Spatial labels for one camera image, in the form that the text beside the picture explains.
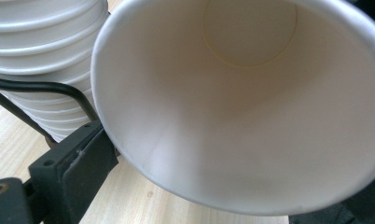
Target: stack of cups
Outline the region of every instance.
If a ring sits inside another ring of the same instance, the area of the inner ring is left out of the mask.
[[[0,78],[59,82],[93,105],[90,61],[106,0],[0,0]],[[2,91],[57,142],[90,120],[70,97]]]

